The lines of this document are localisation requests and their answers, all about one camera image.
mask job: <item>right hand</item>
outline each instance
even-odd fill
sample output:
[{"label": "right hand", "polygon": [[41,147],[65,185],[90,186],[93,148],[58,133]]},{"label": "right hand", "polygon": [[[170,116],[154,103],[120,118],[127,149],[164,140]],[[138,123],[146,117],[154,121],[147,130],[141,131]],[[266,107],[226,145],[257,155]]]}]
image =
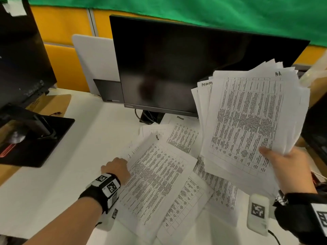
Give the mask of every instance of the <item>right hand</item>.
[{"label": "right hand", "polygon": [[279,187],[284,194],[317,193],[307,153],[296,147],[285,156],[265,147],[260,147],[259,152],[271,162]]},{"label": "right hand", "polygon": [[124,185],[130,178],[127,169],[127,161],[123,158],[116,157],[112,162],[108,162],[105,166],[101,166],[101,173],[112,173],[117,176],[121,185]]}]

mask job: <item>forearm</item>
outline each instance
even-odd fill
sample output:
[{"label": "forearm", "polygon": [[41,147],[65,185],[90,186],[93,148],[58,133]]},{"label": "forearm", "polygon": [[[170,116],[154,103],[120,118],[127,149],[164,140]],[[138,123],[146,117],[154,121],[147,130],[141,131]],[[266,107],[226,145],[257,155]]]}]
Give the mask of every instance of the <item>forearm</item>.
[{"label": "forearm", "polygon": [[101,214],[98,202],[80,198],[24,245],[85,245]]}]

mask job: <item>wall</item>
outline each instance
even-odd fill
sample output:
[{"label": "wall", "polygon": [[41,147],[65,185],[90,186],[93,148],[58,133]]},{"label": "wall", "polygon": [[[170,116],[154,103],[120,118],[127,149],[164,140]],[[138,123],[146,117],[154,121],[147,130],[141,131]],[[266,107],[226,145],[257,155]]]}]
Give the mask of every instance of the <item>wall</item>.
[{"label": "wall", "polygon": [[[85,92],[88,92],[89,88],[73,47],[72,35],[112,38],[109,15],[146,17],[111,10],[48,6],[32,6],[31,8],[55,72],[58,87]],[[295,63],[312,65],[321,57],[325,49],[309,46]]]}]

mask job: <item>green cloth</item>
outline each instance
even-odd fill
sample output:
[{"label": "green cloth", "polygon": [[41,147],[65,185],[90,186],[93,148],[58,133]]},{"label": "green cloth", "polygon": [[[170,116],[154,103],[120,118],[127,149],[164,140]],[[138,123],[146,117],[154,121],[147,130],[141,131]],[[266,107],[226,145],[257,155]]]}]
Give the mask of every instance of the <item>green cloth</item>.
[{"label": "green cloth", "polygon": [[302,38],[327,46],[327,0],[29,0],[99,8],[197,25]]}]

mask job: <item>white desk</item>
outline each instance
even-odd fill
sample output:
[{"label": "white desk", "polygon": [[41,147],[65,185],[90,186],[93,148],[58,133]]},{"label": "white desk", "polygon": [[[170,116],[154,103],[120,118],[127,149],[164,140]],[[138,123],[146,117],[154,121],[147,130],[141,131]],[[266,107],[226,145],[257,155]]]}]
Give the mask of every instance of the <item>white desk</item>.
[{"label": "white desk", "polygon": [[[0,187],[0,234],[29,239],[75,202],[85,186],[100,174],[100,166],[116,157],[138,135],[142,125],[134,110],[104,103],[90,93],[65,89],[50,94],[72,94],[65,117],[76,119],[46,163],[38,169],[21,168]],[[246,227],[248,196],[237,228],[202,211],[183,244],[276,245]],[[269,229],[281,244],[298,244],[276,220]],[[88,245],[142,244],[132,232],[115,222],[110,232],[94,229]]]}]

